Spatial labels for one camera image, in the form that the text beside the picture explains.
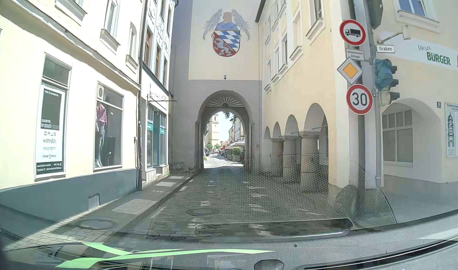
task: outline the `curb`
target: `curb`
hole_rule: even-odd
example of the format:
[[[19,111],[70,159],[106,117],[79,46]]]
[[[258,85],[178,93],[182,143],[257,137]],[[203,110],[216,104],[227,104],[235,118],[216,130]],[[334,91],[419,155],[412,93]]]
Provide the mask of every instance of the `curb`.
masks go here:
[[[120,230],[114,232],[112,235],[105,235],[105,236],[109,236],[109,237],[107,237],[106,239],[101,239],[101,240],[103,240],[107,244],[116,244],[116,242],[114,242],[114,241],[118,241],[120,237],[125,236],[127,234],[132,234],[132,232],[130,232],[130,229],[132,227],[134,227],[134,225],[138,224],[142,219],[144,219],[144,218],[148,217],[149,215],[153,214],[160,207],[161,204],[163,204],[163,203],[165,203],[167,201],[167,198],[171,194],[173,194],[173,193],[177,192],[178,190],[180,190],[182,188],[182,186],[184,186],[187,182],[189,182],[196,174],[197,173],[194,173],[193,175],[187,177],[184,181],[174,185],[171,189],[167,190],[166,193],[164,193],[164,195],[162,196],[162,198],[158,202],[156,202],[154,205],[152,205],[147,210],[142,212],[140,215],[135,217],[129,223],[124,225],[124,227],[122,227]]]

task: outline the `traffic sign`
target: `traffic sign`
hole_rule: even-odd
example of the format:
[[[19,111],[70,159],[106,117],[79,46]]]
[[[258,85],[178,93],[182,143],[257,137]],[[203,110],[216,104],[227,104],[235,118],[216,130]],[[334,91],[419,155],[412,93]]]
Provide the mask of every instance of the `traffic sign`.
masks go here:
[[[354,84],[364,73],[359,65],[357,65],[351,58],[347,58],[337,71],[339,71],[339,73],[342,74],[342,76],[344,76],[350,84]]]
[[[360,46],[366,41],[366,30],[356,20],[346,20],[341,23],[339,33],[342,39],[352,46]]]
[[[363,50],[357,50],[357,49],[346,49],[346,57],[347,58],[352,58],[357,61],[364,61],[364,51]]]
[[[346,98],[349,108],[359,115],[367,114],[374,104],[372,93],[362,84],[351,86],[351,88],[347,90]]]
[[[377,45],[377,52],[395,53],[395,46],[394,45]]]

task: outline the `drain pipe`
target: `drain pipe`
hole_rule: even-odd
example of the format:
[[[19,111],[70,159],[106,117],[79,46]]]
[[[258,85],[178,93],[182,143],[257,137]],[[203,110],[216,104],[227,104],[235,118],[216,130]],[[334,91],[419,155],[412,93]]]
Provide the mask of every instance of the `drain pipe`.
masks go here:
[[[141,20],[141,33],[139,35],[139,92],[137,93],[137,191],[142,191],[142,177],[144,173],[144,165],[142,163],[142,122],[141,122],[141,99],[142,99],[142,54],[145,38],[145,25],[147,19],[147,4],[149,0],[144,0],[144,9]]]

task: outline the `covered traffic light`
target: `covered traffic light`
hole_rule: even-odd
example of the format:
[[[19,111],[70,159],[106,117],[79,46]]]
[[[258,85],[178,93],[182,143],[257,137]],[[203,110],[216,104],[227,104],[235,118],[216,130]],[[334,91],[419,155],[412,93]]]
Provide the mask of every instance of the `covered traffic light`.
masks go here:
[[[382,105],[391,104],[400,98],[400,94],[389,92],[390,89],[399,85],[399,80],[394,79],[397,72],[397,66],[393,66],[389,59],[377,59],[375,66],[375,85],[377,90],[381,91]]]

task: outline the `sky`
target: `sky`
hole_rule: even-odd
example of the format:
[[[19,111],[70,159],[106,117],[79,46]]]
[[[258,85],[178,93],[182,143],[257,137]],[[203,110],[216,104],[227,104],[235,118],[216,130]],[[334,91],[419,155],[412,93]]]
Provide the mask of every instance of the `sky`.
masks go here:
[[[232,123],[229,121],[229,119],[226,119],[226,116],[224,115],[223,112],[217,113],[219,116],[219,144],[221,141],[227,141],[229,139],[229,129],[232,126]]]

